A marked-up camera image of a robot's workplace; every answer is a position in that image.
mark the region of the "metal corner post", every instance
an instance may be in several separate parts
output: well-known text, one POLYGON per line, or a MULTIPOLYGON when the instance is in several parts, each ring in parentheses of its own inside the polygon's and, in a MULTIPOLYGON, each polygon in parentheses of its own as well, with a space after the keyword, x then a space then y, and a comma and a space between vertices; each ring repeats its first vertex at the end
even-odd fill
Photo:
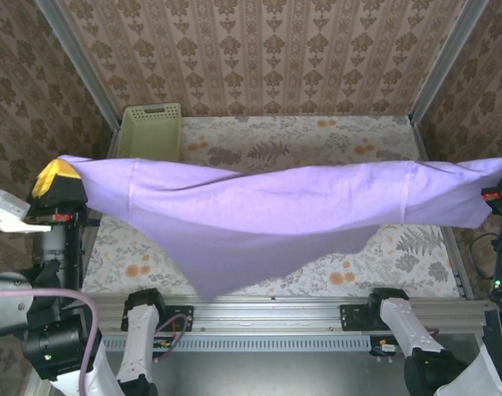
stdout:
MULTIPOLYGON (((424 139, 422 138, 422 134, 419 130, 417 124, 412 123, 414 140, 416 141, 416 147, 418 147, 419 151, 419 159, 422 161, 428 161, 429 156, 427 154, 427 149, 425 148, 424 139)), ((460 256, 460 252, 458 251, 457 240, 455 239, 455 235, 452 232, 450 227, 440 227, 442 230, 443 241, 446 245, 446 249, 448 250, 449 261, 454 265, 454 270, 457 271, 458 277, 461 281, 461 287, 464 290, 464 295, 467 299, 474 299, 473 290, 471 289, 471 284, 467 277, 466 268, 464 267, 464 262, 462 261, 462 257, 460 256)))
POLYGON ((418 125, 424 117, 487 4, 488 0, 467 0, 462 7, 455 25, 410 109, 410 120, 413 125, 418 125))

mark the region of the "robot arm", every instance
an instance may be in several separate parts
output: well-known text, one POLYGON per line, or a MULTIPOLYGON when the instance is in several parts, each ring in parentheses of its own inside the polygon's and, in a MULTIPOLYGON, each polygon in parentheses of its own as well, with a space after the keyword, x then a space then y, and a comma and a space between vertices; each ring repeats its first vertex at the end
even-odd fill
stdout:
POLYGON ((36 233, 32 267, 0 274, 0 293, 6 293, 0 297, 0 336, 19 338, 39 376, 66 396, 157 396, 150 371, 156 327, 165 319, 161 294, 142 290, 126 301, 127 346, 117 377, 100 331, 95 328, 90 336, 97 322, 90 308, 73 303, 86 299, 70 291, 83 283, 81 228, 98 225, 88 218, 87 201, 80 176, 59 159, 37 177, 27 202, 0 190, 0 230, 36 233))
POLYGON ((486 345, 466 367, 431 337, 407 299, 376 293, 372 299, 381 304, 380 319, 406 356, 404 376, 411 396, 502 396, 502 380, 486 345))

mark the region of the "floral wallpaper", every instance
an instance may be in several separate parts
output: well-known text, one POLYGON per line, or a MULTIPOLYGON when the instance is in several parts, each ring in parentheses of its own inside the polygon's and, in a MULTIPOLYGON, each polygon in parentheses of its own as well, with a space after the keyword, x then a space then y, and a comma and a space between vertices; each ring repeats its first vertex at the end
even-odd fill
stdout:
POLYGON ((464 0, 59 0, 118 111, 409 112, 464 0))
MULTIPOLYGON (((110 131, 33 1, 0 0, 0 188, 26 198, 61 153, 99 157, 110 131)), ((0 233, 0 271, 31 264, 31 240, 0 233)), ((28 365, 0 338, 0 395, 17 394, 28 365)))
MULTIPOLYGON (((185 163, 247 174, 291 167, 418 159, 407 116, 238 116, 183 119, 185 163)), ((438 227, 381 226, 359 254, 335 253, 235 295, 367 296, 374 287, 414 297, 458 297, 438 227)), ((176 263, 128 224, 102 218, 84 280, 88 292, 158 287, 193 295, 176 263)))
MULTIPOLYGON (((420 129, 433 160, 502 156, 502 0, 488 2, 420 129)), ((476 276, 469 246, 484 232, 498 233, 499 220, 491 216, 480 229, 455 230, 471 285, 481 298, 486 297, 491 282, 476 276)), ((488 274, 495 268, 490 242, 491 238, 484 238, 474 247, 477 264, 488 274)))

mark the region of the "purple cable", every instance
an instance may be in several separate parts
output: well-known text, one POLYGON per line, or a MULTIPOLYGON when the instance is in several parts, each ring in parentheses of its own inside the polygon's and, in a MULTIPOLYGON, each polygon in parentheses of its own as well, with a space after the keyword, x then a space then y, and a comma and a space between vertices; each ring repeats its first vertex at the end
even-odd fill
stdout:
POLYGON ((80 396, 86 396, 86 371, 88 370, 89 357, 92 353, 93 343, 97 337, 98 329, 98 310, 97 306, 84 293, 69 289, 29 289, 29 290, 0 290, 0 297, 22 297, 31 295, 33 297, 67 297, 77 299, 85 303, 92 311, 92 326, 88 335, 88 343, 84 349, 83 362, 80 365, 80 375, 78 377, 78 393, 80 396))
POLYGON ((155 334, 160 332, 162 329, 166 328, 170 323, 172 323, 176 319, 182 318, 185 322, 183 323, 183 329, 182 332, 179 333, 178 338, 176 338, 176 341, 172 343, 172 345, 167 349, 167 351, 159 357, 159 359, 164 359, 170 352, 174 350, 175 347, 178 346, 179 342, 182 340, 183 336, 185 335, 185 332, 187 331, 187 325, 188 325, 188 317, 185 316, 183 313, 177 313, 174 316, 172 316, 167 322, 163 323, 159 328, 155 331, 155 334))

